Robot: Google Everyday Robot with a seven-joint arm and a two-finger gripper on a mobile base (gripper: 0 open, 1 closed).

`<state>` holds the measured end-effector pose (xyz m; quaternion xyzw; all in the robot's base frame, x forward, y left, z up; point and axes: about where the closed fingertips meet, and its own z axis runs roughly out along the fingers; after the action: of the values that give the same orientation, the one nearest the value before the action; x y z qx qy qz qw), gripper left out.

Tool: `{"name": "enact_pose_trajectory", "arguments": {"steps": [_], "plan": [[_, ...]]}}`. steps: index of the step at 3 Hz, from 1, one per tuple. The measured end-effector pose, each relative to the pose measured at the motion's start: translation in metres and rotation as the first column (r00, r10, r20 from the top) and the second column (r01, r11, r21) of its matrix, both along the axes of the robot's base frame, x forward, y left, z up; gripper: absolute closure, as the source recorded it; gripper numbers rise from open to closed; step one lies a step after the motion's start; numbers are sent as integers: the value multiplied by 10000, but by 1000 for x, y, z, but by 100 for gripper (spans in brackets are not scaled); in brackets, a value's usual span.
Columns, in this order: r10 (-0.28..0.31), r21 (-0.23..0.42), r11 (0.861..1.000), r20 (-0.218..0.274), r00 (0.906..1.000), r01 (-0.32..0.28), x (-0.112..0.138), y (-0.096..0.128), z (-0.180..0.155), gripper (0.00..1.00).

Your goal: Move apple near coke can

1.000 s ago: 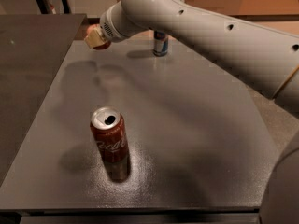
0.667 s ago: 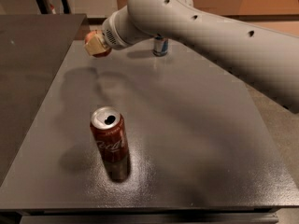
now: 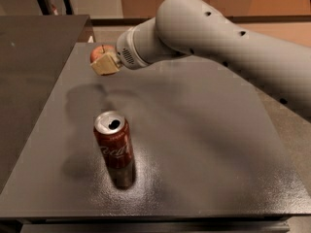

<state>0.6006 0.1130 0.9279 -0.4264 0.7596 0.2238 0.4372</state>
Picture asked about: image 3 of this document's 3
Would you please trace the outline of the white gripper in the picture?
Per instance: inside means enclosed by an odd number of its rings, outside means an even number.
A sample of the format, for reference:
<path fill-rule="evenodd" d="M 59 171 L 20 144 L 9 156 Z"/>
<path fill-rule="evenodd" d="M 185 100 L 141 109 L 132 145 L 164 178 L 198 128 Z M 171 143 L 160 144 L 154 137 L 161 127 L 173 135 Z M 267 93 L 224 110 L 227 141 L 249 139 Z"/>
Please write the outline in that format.
<path fill-rule="evenodd" d="M 145 68 L 182 54 L 167 47 L 156 34 L 156 20 L 149 19 L 122 33 L 116 42 L 118 57 L 110 53 L 92 55 L 90 66 L 99 76 L 116 74 L 121 64 L 130 70 Z"/>

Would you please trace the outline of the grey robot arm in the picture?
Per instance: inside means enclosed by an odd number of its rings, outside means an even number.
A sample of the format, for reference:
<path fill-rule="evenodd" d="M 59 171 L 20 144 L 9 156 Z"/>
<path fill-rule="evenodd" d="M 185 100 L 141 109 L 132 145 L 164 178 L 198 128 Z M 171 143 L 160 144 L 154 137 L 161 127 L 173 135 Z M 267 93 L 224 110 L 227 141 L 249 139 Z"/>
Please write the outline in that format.
<path fill-rule="evenodd" d="M 244 29 L 202 0 L 164 0 L 155 17 L 90 54 L 100 76 L 190 55 L 231 70 L 299 116 L 311 118 L 311 49 Z"/>

